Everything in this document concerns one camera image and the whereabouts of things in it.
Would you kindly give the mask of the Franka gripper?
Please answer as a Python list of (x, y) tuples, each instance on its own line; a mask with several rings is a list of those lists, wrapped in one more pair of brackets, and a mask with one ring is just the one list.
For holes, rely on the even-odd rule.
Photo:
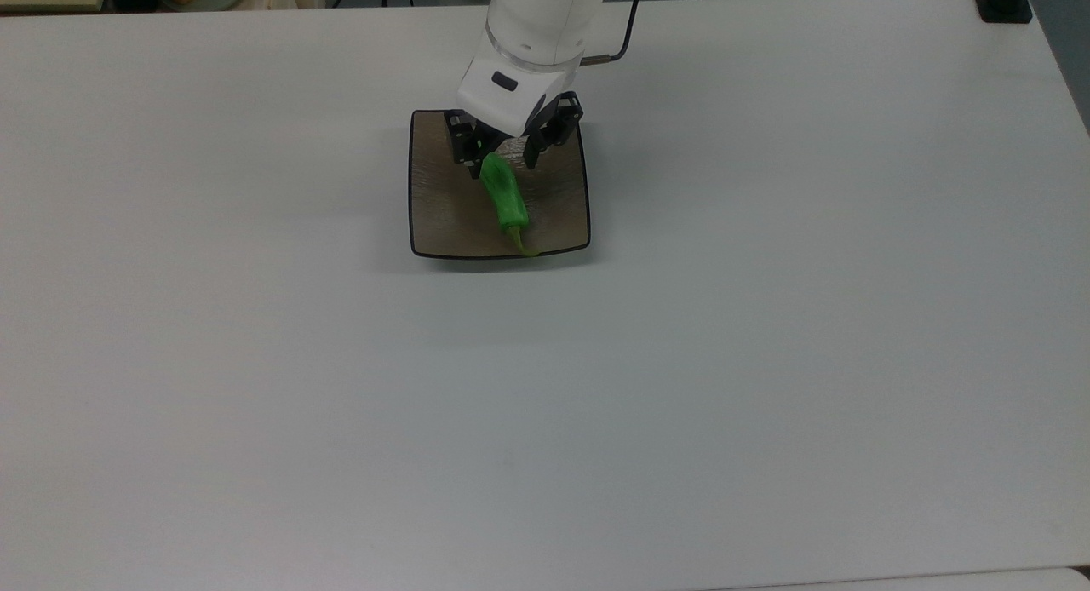
[(477, 180), (485, 159), (484, 123), (510, 137), (525, 137), (523, 164), (537, 167), (542, 153), (562, 146), (582, 121), (577, 93), (565, 93), (581, 58), (545, 64), (522, 58), (474, 58), (458, 88), (458, 107), (444, 110), (452, 159)]

